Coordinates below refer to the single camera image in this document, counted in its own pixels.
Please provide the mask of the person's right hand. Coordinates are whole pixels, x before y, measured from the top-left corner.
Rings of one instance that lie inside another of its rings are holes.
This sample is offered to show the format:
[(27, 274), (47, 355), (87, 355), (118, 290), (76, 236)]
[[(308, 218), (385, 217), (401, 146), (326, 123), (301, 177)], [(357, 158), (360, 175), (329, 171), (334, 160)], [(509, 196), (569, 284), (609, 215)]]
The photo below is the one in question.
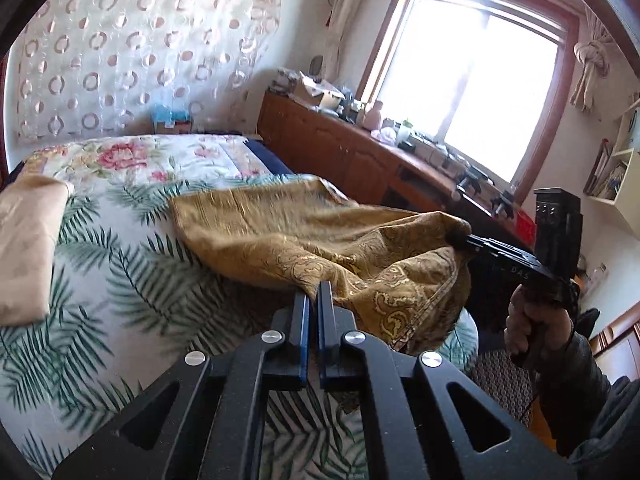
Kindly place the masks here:
[(534, 362), (551, 358), (566, 346), (573, 332), (565, 309), (546, 304), (524, 285), (514, 290), (503, 336), (512, 358)]

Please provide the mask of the dark grey sleeve forearm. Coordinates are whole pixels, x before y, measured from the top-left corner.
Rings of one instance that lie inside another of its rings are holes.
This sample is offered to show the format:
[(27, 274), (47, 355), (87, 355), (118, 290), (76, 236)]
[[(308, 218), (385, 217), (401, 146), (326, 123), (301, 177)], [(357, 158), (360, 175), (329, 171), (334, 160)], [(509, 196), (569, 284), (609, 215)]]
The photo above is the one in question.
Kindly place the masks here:
[(574, 333), (542, 362), (538, 391), (556, 452), (578, 479), (639, 477), (639, 382), (610, 382)]

